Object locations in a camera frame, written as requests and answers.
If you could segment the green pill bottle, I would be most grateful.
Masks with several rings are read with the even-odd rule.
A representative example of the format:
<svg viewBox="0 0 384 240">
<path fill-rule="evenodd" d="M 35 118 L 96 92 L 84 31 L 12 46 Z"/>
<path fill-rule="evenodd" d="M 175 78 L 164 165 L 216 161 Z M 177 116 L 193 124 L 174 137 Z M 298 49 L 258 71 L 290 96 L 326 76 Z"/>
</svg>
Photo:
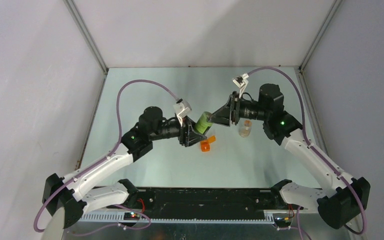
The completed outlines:
<svg viewBox="0 0 384 240">
<path fill-rule="evenodd" d="M 213 123 L 210 122 L 212 114 L 208 111 L 204 111 L 198 121 L 195 123 L 193 129 L 202 135 L 205 135 L 212 127 Z"/>
</svg>

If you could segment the orange pill box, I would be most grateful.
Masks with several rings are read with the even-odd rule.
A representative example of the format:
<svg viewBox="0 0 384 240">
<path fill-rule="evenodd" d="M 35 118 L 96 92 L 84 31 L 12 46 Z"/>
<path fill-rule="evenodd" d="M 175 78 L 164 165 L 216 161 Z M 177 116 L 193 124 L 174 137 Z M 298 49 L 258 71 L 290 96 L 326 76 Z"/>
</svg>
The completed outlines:
<svg viewBox="0 0 384 240">
<path fill-rule="evenodd" d="M 205 153 L 211 150 L 211 144 L 216 141 L 216 136 L 211 135 L 205 140 L 200 141 L 200 150 Z"/>
</svg>

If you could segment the clear pill bottle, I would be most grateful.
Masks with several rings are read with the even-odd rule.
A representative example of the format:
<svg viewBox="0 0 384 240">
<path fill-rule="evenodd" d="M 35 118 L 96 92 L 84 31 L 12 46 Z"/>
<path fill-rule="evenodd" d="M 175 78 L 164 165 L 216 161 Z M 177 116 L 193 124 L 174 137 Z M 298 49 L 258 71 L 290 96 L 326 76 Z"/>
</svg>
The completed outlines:
<svg viewBox="0 0 384 240">
<path fill-rule="evenodd" d="M 250 135 L 251 130 L 252 130 L 252 122 L 251 120 L 246 119 L 240 125 L 238 133 L 241 137 L 246 138 Z"/>
</svg>

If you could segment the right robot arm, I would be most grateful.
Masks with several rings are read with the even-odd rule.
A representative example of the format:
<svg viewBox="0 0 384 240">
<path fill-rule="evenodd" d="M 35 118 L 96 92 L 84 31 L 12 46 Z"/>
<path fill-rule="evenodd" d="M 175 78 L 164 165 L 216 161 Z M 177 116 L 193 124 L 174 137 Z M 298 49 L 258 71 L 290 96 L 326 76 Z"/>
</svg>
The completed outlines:
<svg viewBox="0 0 384 240">
<path fill-rule="evenodd" d="M 271 188 L 270 201 L 275 208 L 284 209 L 291 204 L 316 210 L 333 229 L 344 227 L 367 208 L 369 182 L 345 172 L 305 138 L 303 125 L 285 111 L 284 95 L 278 85 L 263 84 L 258 100 L 242 99 L 234 91 L 227 103 L 209 117 L 211 123 L 227 127 L 241 119 L 262 121 L 266 136 L 300 160 L 320 186 L 310 188 L 284 179 Z"/>
</svg>

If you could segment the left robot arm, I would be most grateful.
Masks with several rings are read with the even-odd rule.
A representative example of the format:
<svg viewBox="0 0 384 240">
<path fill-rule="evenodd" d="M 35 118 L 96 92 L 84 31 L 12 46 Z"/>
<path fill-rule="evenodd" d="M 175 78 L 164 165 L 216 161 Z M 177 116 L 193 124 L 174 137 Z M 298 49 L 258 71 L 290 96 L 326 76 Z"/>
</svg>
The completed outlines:
<svg viewBox="0 0 384 240">
<path fill-rule="evenodd" d="M 154 141 L 177 138 L 180 145 L 190 147 L 205 140 L 210 127 L 204 114 L 198 122 L 188 116 L 166 119 L 160 108 L 147 107 L 135 126 L 121 137 L 116 148 L 107 155 L 83 170 L 62 177 L 56 173 L 50 175 L 45 181 L 42 202 L 51 215 L 60 208 L 64 209 L 63 229 L 96 209 L 117 204 L 133 208 L 138 202 L 138 190 L 128 179 L 107 187 L 96 187 L 97 184 L 150 152 Z"/>
</svg>

